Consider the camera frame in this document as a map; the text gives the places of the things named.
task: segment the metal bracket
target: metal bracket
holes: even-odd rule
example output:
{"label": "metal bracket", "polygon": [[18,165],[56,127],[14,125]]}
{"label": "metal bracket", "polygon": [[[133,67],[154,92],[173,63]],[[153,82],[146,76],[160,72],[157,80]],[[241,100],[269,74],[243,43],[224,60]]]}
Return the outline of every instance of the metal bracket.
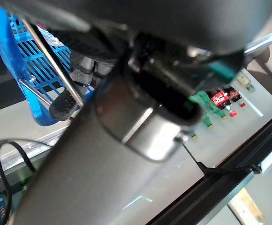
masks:
{"label": "metal bracket", "polygon": [[230,174],[230,173],[238,173],[240,171],[253,171],[254,173],[261,173],[261,167],[255,165],[249,165],[244,167],[237,167],[233,169],[222,169],[222,168],[210,168],[206,167],[202,162],[196,163],[198,167],[202,170],[202,172],[207,176],[210,174]]}

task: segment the white surface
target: white surface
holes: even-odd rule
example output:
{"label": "white surface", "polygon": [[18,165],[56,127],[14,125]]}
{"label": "white surface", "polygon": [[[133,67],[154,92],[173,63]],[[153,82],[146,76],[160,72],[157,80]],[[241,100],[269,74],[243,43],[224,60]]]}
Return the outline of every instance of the white surface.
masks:
{"label": "white surface", "polygon": [[244,108],[239,106],[241,100],[232,103],[232,109],[238,115],[222,120],[218,115],[206,110],[213,129],[208,129],[203,123],[194,129],[198,138],[189,139],[186,146],[197,161],[208,167],[220,164],[226,157],[272,119],[272,95],[259,84],[249,73],[245,74],[255,87],[251,93],[242,87],[236,80],[232,86],[242,95]]}
{"label": "white surface", "polygon": [[181,147],[113,225],[144,225],[204,176]]}
{"label": "white surface", "polygon": [[[67,125],[67,121],[58,122],[47,127],[38,125],[33,120],[27,101],[0,110],[0,139],[19,137],[36,140]],[[12,146],[6,145],[3,147],[1,154],[6,154],[13,149]]]}

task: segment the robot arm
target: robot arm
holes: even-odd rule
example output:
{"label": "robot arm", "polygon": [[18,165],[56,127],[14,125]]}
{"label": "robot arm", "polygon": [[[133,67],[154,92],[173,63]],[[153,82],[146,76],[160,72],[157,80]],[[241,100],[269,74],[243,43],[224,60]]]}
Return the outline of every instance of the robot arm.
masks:
{"label": "robot arm", "polygon": [[117,60],[39,169],[15,225],[111,224],[200,120],[189,95],[230,82],[272,12],[271,0],[0,4],[96,37]]}

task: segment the blue plastic basket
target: blue plastic basket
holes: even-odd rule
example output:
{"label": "blue plastic basket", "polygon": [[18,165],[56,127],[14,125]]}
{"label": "blue plastic basket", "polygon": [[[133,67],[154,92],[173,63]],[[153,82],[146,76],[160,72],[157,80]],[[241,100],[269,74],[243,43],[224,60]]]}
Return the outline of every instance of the blue plastic basket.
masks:
{"label": "blue plastic basket", "polygon": [[[70,50],[65,47],[51,46],[57,54],[67,72],[70,70]],[[36,88],[49,100],[53,101],[64,90],[64,84],[56,75],[48,59],[37,47],[30,33],[23,23],[14,15],[8,15],[0,7],[0,56],[12,76],[17,80],[23,91],[34,120],[42,126],[57,122],[49,115],[49,111],[37,97],[26,87],[19,83],[19,79],[26,80],[30,86]]]}

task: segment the black cable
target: black cable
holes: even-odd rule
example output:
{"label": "black cable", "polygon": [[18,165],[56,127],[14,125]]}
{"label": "black cable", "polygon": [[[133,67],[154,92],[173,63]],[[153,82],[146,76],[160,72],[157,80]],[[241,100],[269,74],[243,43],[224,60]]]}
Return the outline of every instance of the black cable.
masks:
{"label": "black cable", "polygon": [[0,139],[0,142],[12,142],[12,141],[23,141],[23,142],[33,142],[33,143],[37,143],[37,144],[42,144],[45,145],[47,147],[52,147],[51,145],[45,143],[45,142],[41,142],[41,141],[35,141],[29,138],[8,138],[8,139]]}
{"label": "black cable", "polygon": [[[40,143],[40,144],[51,147],[50,145],[48,145],[46,143],[34,141],[34,140],[29,140],[29,139],[15,138],[15,140],[31,141],[31,142]],[[20,155],[22,156],[22,158],[23,158],[24,162],[26,163],[26,165],[28,166],[28,168],[31,170],[31,172],[32,173],[36,172],[36,169],[33,166],[32,162],[30,161],[29,157],[27,156],[26,152],[23,150],[23,148],[18,143],[14,142],[10,139],[0,140],[0,150],[4,144],[11,144],[13,147],[15,147],[18,150],[18,152],[20,153]],[[9,219],[9,216],[10,216],[10,211],[11,211],[11,206],[12,206],[12,191],[11,191],[10,184],[8,183],[8,180],[5,176],[5,173],[4,173],[2,164],[1,164],[1,160],[0,160],[0,177],[3,181],[4,186],[5,186],[6,198],[7,198],[7,208],[5,210],[5,215],[3,216],[3,221],[1,223],[1,225],[5,225]]]}

